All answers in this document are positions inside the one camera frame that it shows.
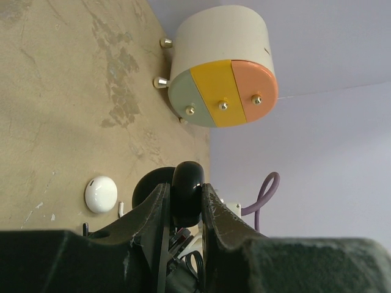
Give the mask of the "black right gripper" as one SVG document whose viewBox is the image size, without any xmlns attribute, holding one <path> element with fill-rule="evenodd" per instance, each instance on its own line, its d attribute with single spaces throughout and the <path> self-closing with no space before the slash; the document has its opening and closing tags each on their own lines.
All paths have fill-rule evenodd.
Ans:
<svg viewBox="0 0 391 293">
<path fill-rule="evenodd" d="M 177 228 L 169 239 L 167 292 L 204 292 L 202 233 Z"/>
</svg>

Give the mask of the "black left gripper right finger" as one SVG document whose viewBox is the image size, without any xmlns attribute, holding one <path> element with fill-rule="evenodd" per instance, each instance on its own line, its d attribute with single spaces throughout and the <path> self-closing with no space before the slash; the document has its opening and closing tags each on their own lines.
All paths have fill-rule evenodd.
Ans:
<svg viewBox="0 0 391 293">
<path fill-rule="evenodd" d="M 268 238 L 202 188 L 206 292 L 389 292 L 390 255 L 371 239 Z"/>
</svg>

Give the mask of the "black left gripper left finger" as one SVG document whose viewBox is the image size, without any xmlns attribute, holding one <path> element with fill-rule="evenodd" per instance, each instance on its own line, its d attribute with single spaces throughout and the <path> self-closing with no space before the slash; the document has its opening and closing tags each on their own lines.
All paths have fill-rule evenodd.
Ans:
<svg viewBox="0 0 391 293">
<path fill-rule="evenodd" d="M 170 186 L 110 225 L 81 236 L 68 230 L 3 231 L 2 292 L 164 292 Z"/>
</svg>

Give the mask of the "black round earbud case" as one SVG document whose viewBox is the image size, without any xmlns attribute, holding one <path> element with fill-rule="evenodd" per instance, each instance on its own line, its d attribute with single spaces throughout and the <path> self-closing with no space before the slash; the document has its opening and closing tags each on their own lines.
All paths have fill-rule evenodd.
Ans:
<svg viewBox="0 0 391 293">
<path fill-rule="evenodd" d="M 161 167 L 144 175 L 136 184 L 132 207 L 139 206 L 159 184 L 170 185 L 170 213 L 174 225 L 188 228 L 201 219 L 203 167 L 195 161 L 184 161 L 176 167 Z"/>
</svg>

